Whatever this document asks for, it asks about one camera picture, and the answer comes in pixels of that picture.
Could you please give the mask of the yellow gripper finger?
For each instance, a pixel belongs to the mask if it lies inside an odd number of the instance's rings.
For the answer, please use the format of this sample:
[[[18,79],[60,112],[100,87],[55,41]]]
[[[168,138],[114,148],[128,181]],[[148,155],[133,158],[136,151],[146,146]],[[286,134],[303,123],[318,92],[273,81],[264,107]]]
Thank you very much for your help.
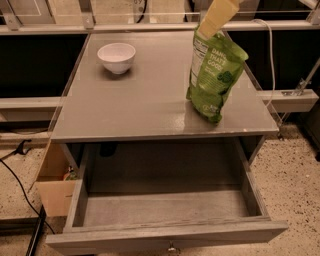
[[[197,29],[197,34],[205,40],[210,39],[237,14],[239,9],[239,0],[213,0]]]

